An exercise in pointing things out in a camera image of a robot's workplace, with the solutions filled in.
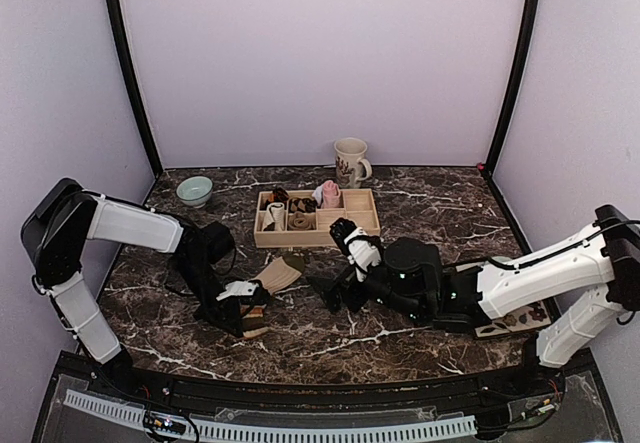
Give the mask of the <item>beige striped cuff sock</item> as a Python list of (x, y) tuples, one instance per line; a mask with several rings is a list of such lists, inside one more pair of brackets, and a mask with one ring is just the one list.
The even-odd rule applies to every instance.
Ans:
[(266, 301), (257, 303), (242, 319), (242, 337), (257, 338), (269, 331), (264, 311), (271, 297), (295, 283), (305, 271), (305, 262), (301, 256), (287, 253), (267, 265), (252, 282), (260, 282), (267, 293)]

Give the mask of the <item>wooden compartment organizer box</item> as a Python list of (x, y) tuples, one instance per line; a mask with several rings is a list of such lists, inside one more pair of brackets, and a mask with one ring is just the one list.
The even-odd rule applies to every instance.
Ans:
[(337, 208), (320, 208), (304, 214), (304, 218), (309, 222), (309, 227), (305, 229), (299, 229), (293, 225), (293, 212), (290, 211), (288, 203), (282, 231), (263, 230), (263, 221), (267, 215), (266, 208), (270, 196), (270, 191), (258, 193), (253, 227), (257, 248), (335, 247), (329, 230), (330, 226), (339, 218), (353, 221), (369, 235), (381, 235), (381, 224), (371, 189), (342, 190), (341, 201)]

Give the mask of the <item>pink patterned long sock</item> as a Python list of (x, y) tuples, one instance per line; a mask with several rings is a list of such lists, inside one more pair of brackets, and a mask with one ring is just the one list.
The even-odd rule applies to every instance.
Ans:
[(341, 207), (341, 190), (333, 180), (326, 180), (313, 192), (312, 197), (320, 209), (337, 209)]

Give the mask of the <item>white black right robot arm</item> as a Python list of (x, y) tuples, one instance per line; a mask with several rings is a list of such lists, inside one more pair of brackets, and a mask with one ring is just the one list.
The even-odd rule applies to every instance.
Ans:
[(639, 312), (639, 223), (613, 205), (565, 240), (516, 259), (487, 257), (443, 264), (434, 244), (401, 237), (383, 245), (353, 221), (339, 218), (330, 235), (348, 260), (334, 278), (309, 282), (331, 312), (359, 311), (375, 301), (417, 324), (471, 333), (531, 303), (573, 290), (583, 294), (527, 345), (527, 361), (510, 376), (521, 397), (534, 395), (609, 324)]

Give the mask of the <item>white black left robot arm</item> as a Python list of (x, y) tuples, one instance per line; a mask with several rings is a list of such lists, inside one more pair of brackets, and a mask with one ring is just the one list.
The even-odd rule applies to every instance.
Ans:
[(92, 192), (71, 178), (59, 180), (27, 217), (20, 240), (34, 268), (34, 290), (51, 301), (64, 330), (86, 354), (105, 366), (101, 380), (120, 399), (134, 398), (141, 378), (119, 361), (128, 360), (129, 353), (85, 282), (82, 255), (87, 241), (170, 255), (199, 303), (196, 318), (235, 337), (244, 335), (244, 318), (270, 300), (258, 279), (222, 283), (214, 266), (237, 253), (225, 225), (200, 227), (186, 217)]

